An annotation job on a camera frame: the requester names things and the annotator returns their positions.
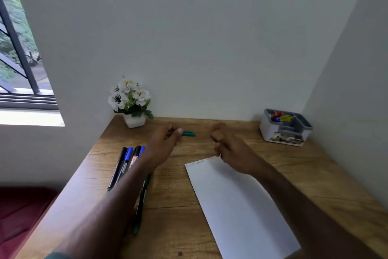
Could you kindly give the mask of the person's right hand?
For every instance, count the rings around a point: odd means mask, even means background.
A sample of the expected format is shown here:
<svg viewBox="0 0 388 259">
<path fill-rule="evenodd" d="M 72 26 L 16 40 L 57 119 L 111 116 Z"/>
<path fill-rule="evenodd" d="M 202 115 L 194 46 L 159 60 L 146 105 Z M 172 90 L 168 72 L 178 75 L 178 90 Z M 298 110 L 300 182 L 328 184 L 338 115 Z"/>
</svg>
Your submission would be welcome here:
<svg viewBox="0 0 388 259">
<path fill-rule="evenodd" d="M 255 176 L 264 165 L 255 152 L 227 127 L 228 150 L 219 156 L 237 172 Z"/>
</svg>

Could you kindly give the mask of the person's left hand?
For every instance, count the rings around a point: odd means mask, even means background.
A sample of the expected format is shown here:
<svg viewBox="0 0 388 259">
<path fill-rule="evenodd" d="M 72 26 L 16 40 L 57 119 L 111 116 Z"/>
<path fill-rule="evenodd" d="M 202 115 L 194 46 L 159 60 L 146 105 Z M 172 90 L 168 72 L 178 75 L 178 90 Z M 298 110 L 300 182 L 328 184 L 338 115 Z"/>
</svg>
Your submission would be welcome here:
<svg viewBox="0 0 388 259">
<path fill-rule="evenodd" d="M 178 127 L 178 125 L 172 123 L 163 124 L 153 133 L 144 151 L 146 159 L 153 164 L 153 168 L 157 168 L 164 163 L 182 140 L 181 135 L 170 134 L 170 129 Z"/>
</svg>

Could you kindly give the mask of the person's left forearm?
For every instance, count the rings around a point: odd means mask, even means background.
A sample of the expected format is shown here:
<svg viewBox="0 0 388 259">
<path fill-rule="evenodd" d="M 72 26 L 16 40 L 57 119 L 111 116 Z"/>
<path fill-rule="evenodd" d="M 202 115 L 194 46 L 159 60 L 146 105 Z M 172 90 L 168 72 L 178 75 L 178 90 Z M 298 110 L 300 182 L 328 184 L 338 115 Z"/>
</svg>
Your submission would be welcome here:
<svg viewBox="0 0 388 259">
<path fill-rule="evenodd" d="M 143 182 L 155 170 L 144 153 L 117 185 L 52 252 L 74 259 L 110 259 L 119 254 Z"/>
</svg>

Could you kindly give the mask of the person's right forearm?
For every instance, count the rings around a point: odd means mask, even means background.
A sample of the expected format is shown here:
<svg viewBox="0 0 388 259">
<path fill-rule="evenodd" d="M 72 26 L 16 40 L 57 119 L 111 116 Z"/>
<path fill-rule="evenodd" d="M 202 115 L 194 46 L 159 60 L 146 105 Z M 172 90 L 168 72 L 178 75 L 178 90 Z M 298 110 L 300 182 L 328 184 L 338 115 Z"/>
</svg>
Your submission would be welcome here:
<svg viewBox="0 0 388 259">
<path fill-rule="evenodd" d="M 258 160 L 250 169 L 269 193 L 308 259 L 382 259 L 300 192 L 274 167 Z"/>
</svg>

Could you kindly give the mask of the small white flower pot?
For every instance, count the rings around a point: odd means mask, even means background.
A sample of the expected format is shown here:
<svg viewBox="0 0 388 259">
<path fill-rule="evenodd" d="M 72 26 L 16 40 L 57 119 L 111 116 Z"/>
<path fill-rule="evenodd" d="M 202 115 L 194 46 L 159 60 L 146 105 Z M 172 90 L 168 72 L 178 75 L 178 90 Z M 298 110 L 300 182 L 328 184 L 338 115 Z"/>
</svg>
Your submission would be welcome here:
<svg viewBox="0 0 388 259">
<path fill-rule="evenodd" d="M 133 116 L 131 114 L 123 114 L 123 119 L 128 128 L 133 129 L 137 127 L 141 127 L 146 122 L 146 115 L 142 114 L 141 116 Z"/>
</svg>

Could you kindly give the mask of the black marker with red label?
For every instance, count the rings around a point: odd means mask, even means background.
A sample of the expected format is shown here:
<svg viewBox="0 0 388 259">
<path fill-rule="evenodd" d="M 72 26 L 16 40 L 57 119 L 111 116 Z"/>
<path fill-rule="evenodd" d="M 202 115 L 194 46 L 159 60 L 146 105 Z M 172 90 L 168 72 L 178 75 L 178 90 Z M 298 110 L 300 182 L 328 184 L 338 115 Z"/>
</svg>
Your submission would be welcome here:
<svg viewBox="0 0 388 259">
<path fill-rule="evenodd" d="M 138 145 L 133 149 L 132 155 L 128 161 L 127 170 L 129 170 L 135 161 L 138 159 L 139 154 L 141 153 L 142 146 Z"/>
</svg>

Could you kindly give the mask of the blue cap pen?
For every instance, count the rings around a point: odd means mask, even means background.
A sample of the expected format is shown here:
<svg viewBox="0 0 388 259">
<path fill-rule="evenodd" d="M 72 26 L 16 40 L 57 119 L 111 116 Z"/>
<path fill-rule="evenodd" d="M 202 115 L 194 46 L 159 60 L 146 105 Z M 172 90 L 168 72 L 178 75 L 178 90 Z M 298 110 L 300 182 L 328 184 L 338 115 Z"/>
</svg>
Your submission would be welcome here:
<svg viewBox="0 0 388 259">
<path fill-rule="evenodd" d="M 126 152 L 126 154 L 124 156 L 124 160 L 123 160 L 122 166 L 120 168 L 119 175 L 117 177 L 116 183 L 119 182 L 119 180 L 121 179 L 121 177 L 125 173 L 127 165 L 128 165 L 128 162 L 129 162 L 130 158 L 133 156 L 133 150 L 134 150 L 133 147 L 129 147 L 127 149 L 127 152 Z"/>
</svg>

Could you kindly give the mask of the white artificial flowers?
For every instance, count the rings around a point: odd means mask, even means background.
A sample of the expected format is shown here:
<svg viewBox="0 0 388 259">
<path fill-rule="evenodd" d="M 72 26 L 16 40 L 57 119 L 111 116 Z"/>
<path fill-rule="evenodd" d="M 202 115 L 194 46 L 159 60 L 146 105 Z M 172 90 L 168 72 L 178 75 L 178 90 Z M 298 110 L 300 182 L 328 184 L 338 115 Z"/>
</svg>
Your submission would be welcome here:
<svg viewBox="0 0 388 259">
<path fill-rule="evenodd" d="M 150 103 L 150 92 L 142 88 L 137 81 L 131 80 L 124 75 L 122 75 L 118 84 L 111 88 L 108 97 L 108 104 L 115 114 L 133 116 L 135 118 L 145 116 L 153 120 L 154 115 L 149 110 Z"/>
</svg>

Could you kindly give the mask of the grey white desk organizer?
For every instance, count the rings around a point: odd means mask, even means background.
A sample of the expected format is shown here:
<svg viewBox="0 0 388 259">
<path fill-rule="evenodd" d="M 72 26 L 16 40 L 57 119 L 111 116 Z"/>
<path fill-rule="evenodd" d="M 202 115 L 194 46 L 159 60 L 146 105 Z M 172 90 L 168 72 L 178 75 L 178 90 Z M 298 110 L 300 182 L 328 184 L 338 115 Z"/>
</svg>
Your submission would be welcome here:
<svg viewBox="0 0 388 259">
<path fill-rule="evenodd" d="M 284 112 L 284 115 L 294 116 L 293 122 L 276 123 L 271 121 L 270 116 L 276 112 Z M 265 109 L 259 130 L 263 139 L 267 142 L 302 147 L 313 132 L 313 126 L 302 114 L 284 110 Z"/>
</svg>

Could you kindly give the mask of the thin black pen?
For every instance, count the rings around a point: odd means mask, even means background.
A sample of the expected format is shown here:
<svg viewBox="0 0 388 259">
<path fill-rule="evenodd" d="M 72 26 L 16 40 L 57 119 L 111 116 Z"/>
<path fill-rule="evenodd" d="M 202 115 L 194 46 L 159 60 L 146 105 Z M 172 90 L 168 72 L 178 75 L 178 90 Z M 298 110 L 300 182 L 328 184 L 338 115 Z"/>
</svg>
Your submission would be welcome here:
<svg viewBox="0 0 388 259">
<path fill-rule="evenodd" d="M 126 155 L 127 150 L 128 150 L 128 148 L 123 147 L 121 152 L 120 152 L 117 164 L 116 164 L 115 169 L 114 169 L 114 173 L 112 174 L 112 177 L 111 177 L 111 180 L 109 182 L 106 193 L 109 193 L 113 189 L 115 183 L 117 182 L 117 179 L 118 179 L 119 173 L 121 171 L 122 163 L 124 161 L 124 157 Z"/>
</svg>

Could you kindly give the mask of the white paper sheet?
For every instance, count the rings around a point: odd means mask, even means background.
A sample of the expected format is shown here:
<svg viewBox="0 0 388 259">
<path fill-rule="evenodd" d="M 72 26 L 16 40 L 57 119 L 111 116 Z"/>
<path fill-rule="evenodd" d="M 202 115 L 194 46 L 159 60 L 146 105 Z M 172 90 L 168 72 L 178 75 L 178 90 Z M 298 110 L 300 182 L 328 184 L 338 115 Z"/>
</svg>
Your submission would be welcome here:
<svg viewBox="0 0 388 259">
<path fill-rule="evenodd" d="M 185 167 L 222 259 L 285 259 L 301 248 L 255 178 L 216 156 Z"/>
</svg>

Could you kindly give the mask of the dark green pen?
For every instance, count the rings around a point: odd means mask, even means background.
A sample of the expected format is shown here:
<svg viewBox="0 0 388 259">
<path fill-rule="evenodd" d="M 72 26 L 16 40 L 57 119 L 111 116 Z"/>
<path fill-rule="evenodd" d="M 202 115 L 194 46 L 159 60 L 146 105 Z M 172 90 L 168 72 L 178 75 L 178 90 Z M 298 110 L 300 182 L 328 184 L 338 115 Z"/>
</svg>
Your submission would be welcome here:
<svg viewBox="0 0 388 259">
<path fill-rule="evenodd" d="M 143 205 L 144 205 L 144 199 L 147 192 L 147 187 L 150 182 L 152 173 L 148 174 L 147 178 L 145 179 L 142 190 L 140 192 L 139 196 L 139 202 L 137 206 L 137 211 L 135 215 L 135 221 L 134 221 L 134 227 L 133 227 L 133 235 L 136 236 L 138 234 L 138 231 L 140 229 L 141 221 L 142 221 L 142 213 L 143 213 Z"/>
</svg>

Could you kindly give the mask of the teal sleeve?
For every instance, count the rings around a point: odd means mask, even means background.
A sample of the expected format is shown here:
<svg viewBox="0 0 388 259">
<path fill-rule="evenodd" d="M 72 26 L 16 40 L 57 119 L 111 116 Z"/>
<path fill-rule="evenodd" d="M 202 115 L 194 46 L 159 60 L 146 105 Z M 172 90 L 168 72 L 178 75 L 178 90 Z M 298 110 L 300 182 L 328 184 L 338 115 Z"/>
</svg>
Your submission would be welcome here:
<svg viewBox="0 0 388 259">
<path fill-rule="evenodd" d="M 74 259 L 74 258 L 66 253 L 51 252 L 44 259 Z"/>
</svg>

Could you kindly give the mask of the maroon cushion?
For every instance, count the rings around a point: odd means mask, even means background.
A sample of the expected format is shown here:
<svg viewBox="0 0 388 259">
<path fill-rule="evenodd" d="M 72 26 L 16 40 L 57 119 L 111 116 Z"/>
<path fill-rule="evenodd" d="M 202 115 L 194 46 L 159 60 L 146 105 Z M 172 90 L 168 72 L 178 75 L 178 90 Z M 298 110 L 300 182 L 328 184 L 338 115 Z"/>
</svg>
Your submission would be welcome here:
<svg viewBox="0 0 388 259">
<path fill-rule="evenodd" d="M 58 194 L 46 187 L 0 187 L 0 259 L 12 259 Z"/>
</svg>

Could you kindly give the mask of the black window grille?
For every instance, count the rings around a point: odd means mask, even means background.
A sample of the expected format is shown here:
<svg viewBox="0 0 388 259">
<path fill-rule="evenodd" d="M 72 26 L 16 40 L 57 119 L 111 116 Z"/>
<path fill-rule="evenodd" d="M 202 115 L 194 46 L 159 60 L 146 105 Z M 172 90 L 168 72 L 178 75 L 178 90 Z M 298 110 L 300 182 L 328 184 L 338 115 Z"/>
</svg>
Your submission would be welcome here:
<svg viewBox="0 0 388 259">
<path fill-rule="evenodd" d="M 2 20 L 0 22 L 0 31 L 10 39 L 12 46 L 16 52 L 16 55 L 20 61 L 20 65 L 14 62 L 13 60 L 9 59 L 1 52 L 0 52 L 0 61 L 4 63 L 6 66 L 8 66 L 9 68 L 11 68 L 13 71 L 15 71 L 17 74 L 27 79 L 31 87 L 32 93 L 34 95 L 40 95 L 41 91 L 37 84 L 36 78 L 32 72 L 32 69 L 27 60 L 25 51 L 22 47 L 18 34 L 14 28 L 12 20 L 7 11 L 7 7 L 4 4 L 3 0 L 0 0 L 0 18 Z"/>
</svg>

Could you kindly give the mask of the black window frame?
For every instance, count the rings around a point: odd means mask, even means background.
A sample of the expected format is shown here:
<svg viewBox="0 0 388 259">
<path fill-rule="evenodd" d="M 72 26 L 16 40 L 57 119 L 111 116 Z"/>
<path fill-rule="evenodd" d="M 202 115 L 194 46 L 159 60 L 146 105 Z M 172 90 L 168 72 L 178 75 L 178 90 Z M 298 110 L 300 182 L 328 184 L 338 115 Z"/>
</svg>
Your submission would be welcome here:
<svg viewBox="0 0 388 259">
<path fill-rule="evenodd" d="M 15 88 L 13 93 L 0 87 L 1 109 L 35 109 L 59 110 L 54 92 L 51 89 L 40 89 L 38 94 L 28 88 Z"/>
</svg>

